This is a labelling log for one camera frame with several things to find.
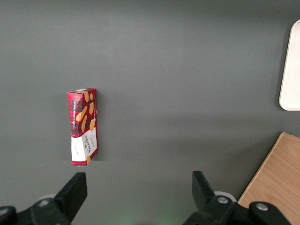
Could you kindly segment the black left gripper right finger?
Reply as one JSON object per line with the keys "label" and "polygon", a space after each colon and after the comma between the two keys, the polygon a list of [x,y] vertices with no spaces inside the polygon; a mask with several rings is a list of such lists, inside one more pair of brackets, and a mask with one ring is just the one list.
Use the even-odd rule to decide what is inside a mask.
{"label": "black left gripper right finger", "polygon": [[185,225],[248,225],[247,209],[225,195],[216,195],[201,171],[192,173],[192,195],[197,212]]}

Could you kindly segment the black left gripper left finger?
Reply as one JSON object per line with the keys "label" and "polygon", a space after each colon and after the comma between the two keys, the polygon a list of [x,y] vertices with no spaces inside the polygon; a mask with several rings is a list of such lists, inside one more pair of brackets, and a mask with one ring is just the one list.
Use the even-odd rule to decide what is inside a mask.
{"label": "black left gripper left finger", "polygon": [[69,225],[87,197],[86,173],[77,172],[53,197],[37,201],[30,209],[34,225]]}

